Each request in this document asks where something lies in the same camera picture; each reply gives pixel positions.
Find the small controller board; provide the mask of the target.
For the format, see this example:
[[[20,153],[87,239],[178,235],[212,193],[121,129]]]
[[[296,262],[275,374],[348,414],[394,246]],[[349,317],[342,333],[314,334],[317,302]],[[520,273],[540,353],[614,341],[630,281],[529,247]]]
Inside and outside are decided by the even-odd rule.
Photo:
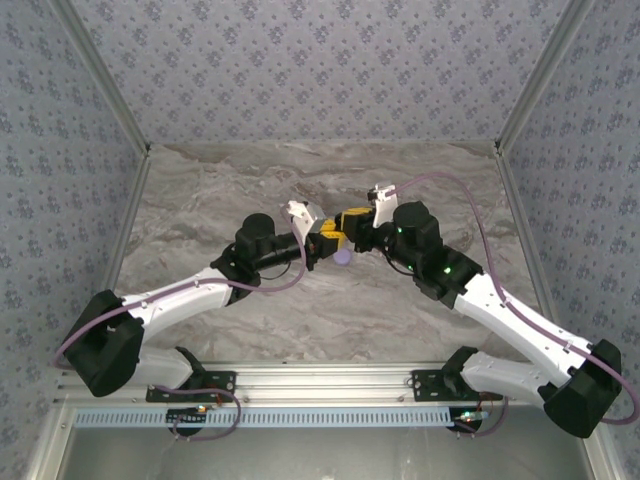
[[[451,408],[452,429],[465,433],[476,434],[484,420],[489,417],[489,413],[484,410],[472,410],[467,408]]]
[[[206,417],[207,412],[201,407],[169,409],[165,423],[175,437],[191,437],[204,428]]]

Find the grey metal lower panel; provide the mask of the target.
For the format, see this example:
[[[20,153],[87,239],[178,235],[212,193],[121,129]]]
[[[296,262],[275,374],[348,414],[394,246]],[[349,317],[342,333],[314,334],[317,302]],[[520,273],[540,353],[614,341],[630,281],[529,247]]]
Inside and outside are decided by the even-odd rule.
[[[627,480],[604,434],[574,439],[524,406],[487,437],[405,426],[244,427],[204,442],[116,419],[85,424],[84,412],[54,411],[28,480]]]

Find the aluminium side rail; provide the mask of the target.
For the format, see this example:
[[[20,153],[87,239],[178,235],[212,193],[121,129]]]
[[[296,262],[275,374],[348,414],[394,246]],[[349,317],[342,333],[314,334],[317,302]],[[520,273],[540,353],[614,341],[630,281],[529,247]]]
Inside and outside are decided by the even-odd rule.
[[[558,321],[557,311],[552,299],[550,287],[544,275],[543,265],[538,249],[535,245],[534,236],[528,222],[524,204],[519,196],[515,178],[510,169],[509,162],[501,149],[500,143],[496,142],[494,147],[498,170],[514,217],[515,226],[520,237],[525,261],[538,304],[541,308],[542,314],[550,321],[556,323]]]
[[[146,149],[140,159],[140,163],[136,170],[133,185],[124,209],[124,215],[120,224],[115,243],[112,248],[109,262],[107,263],[105,276],[101,283],[101,289],[114,289],[121,270],[122,262],[125,257],[125,251],[128,244],[129,236],[133,229],[134,221],[137,215],[139,204],[144,191],[145,183],[150,169],[149,149]]]

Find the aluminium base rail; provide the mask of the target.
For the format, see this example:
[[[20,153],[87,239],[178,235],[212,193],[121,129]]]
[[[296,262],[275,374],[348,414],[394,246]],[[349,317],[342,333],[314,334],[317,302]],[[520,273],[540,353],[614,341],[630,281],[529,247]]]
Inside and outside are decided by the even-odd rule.
[[[441,365],[433,362],[213,362],[205,367],[213,371],[233,371],[234,394],[247,407],[390,407],[415,403],[413,371],[435,371]],[[144,385],[125,386],[109,396],[96,398],[77,374],[64,373],[53,394],[53,404],[57,407],[169,408],[216,404],[213,394],[184,400],[172,400],[169,395],[161,394],[160,400],[152,403],[147,400],[149,391]]]

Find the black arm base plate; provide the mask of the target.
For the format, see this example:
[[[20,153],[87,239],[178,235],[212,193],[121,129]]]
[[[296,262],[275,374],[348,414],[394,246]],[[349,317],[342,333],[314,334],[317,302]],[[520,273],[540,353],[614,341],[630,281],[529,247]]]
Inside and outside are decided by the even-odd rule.
[[[410,385],[416,402],[461,401],[469,396],[459,375],[442,370],[413,370]]]
[[[236,377],[234,371],[194,372],[181,386],[175,387],[179,394],[153,386],[147,389],[145,400],[149,403],[232,403],[231,398],[214,390],[234,394]]]

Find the aluminium corner post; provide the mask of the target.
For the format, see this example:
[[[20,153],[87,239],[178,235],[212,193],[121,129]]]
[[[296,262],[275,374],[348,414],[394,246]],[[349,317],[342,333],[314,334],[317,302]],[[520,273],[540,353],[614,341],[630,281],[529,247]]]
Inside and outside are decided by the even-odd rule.
[[[594,4],[595,0],[567,1],[496,138],[496,151],[499,155],[506,155],[513,147]]]
[[[47,0],[124,134],[143,156],[148,142],[71,0]]]

